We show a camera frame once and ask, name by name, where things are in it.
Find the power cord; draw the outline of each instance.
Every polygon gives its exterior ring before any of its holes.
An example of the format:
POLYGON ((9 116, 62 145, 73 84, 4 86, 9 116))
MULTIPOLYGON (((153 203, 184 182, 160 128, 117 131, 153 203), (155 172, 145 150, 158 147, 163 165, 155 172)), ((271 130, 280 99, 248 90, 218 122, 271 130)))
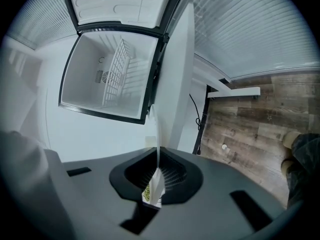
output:
MULTIPOLYGON (((194 106, 195 106, 195 110, 196 110, 196 113, 198 115, 198 118, 195 119, 195 123, 198 125, 198 131, 201 130, 201 120, 200 120, 200 116, 199 116, 199 112, 198 112, 198 108, 197 108, 197 105, 194 101, 194 99, 192 98, 191 94, 189 94, 194 106)), ((200 132, 200 143, 199 143, 199 148, 198 148, 198 151, 196 152, 197 155, 201 155, 201 150, 200 150, 200 145, 201 145, 201 139, 202 139, 202 132, 200 132)))

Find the corrugated wall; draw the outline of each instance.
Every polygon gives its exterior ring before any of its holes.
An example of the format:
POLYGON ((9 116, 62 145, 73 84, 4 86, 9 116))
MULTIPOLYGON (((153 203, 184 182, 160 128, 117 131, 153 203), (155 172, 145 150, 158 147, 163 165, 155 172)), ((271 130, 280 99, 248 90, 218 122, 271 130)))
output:
POLYGON ((291 0, 182 0, 175 20, 190 2, 195 53, 230 78, 320 66, 313 34, 291 0))
POLYGON ((12 22, 8 36, 36 49, 76 35, 65 0, 28 0, 12 22))

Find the shoe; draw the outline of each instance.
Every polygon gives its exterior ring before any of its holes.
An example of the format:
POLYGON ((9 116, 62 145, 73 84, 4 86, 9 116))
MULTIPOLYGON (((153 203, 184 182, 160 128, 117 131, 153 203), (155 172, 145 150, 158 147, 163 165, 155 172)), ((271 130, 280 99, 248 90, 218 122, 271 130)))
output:
POLYGON ((295 158, 287 158, 284 159, 281 163, 281 173, 282 175, 287 178, 287 170, 290 166, 292 166, 295 163, 295 158))
POLYGON ((295 139, 301 134, 301 132, 298 131, 290 131, 288 132, 282 140, 282 144, 288 148, 291 149, 292 143, 294 143, 295 139))

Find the dark pants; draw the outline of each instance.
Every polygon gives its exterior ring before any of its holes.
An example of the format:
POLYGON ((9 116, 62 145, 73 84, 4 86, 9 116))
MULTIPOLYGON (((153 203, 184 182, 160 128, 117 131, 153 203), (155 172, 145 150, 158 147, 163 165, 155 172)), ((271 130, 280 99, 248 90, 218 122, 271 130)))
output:
POLYGON ((304 200, 309 193, 310 182, 320 169, 320 134, 300 134, 293 142, 295 162, 286 171, 289 187, 288 207, 304 200))

